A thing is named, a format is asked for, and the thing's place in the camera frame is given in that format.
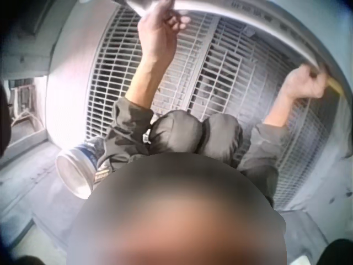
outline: air conditioning unit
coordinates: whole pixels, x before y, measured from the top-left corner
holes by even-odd
[[[316,201],[336,192],[325,183],[343,176],[343,185],[347,189],[350,185],[352,36],[347,36],[346,46],[345,40],[339,40],[348,60],[339,58],[337,47],[327,39],[323,44],[323,33],[317,31],[323,26],[314,25],[315,18],[305,24],[300,21],[319,7],[326,13],[318,14],[318,21],[332,21],[339,8],[330,9],[329,1],[273,2],[176,0],[175,9],[186,10],[191,24],[180,33],[175,59],[152,109],[156,116],[184,109],[200,120],[214,113],[235,116],[244,131],[244,144],[234,155],[238,163],[249,147],[252,127],[269,112],[286,75],[303,62],[314,67],[325,63],[342,94],[327,89],[322,99],[296,103],[289,122],[291,135],[277,162],[280,177],[274,197],[276,210],[286,211],[289,219],[288,211],[310,207],[321,209],[318,216],[323,216],[326,202]],[[60,147],[106,134],[113,103],[125,95],[141,59],[137,24],[152,4],[102,0],[74,7],[56,45],[48,80],[47,129]],[[334,38],[341,36],[336,28],[333,23],[325,30]],[[295,216],[303,227],[311,221],[316,225],[317,220],[302,213]],[[316,238],[318,244],[325,244],[325,238]]]

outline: vent grille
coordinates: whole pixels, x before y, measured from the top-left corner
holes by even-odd
[[[250,146],[253,126],[265,118],[296,65],[243,23],[205,13],[190,15],[191,26],[179,36],[175,59],[152,109],[157,116],[185,109],[200,120],[214,113],[237,117],[244,143],[234,155],[236,166]],[[141,60],[139,19],[131,9],[119,7],[102,38],[88,98],[88,139],[106,135],[113,103],[125,95]],[[327,93],[323,99],[295,104],[291,136],[277,162],[277,209],[284,209],[305,183],[326,143],[338,103],[335,93]]]

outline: white plastic container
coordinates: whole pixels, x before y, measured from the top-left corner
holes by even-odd
[[[56,159],[59,176],[77,197],[87,199],[94,189],[98,159],[104,154],[104,140],[95,137],[70,150],[63,150]]]

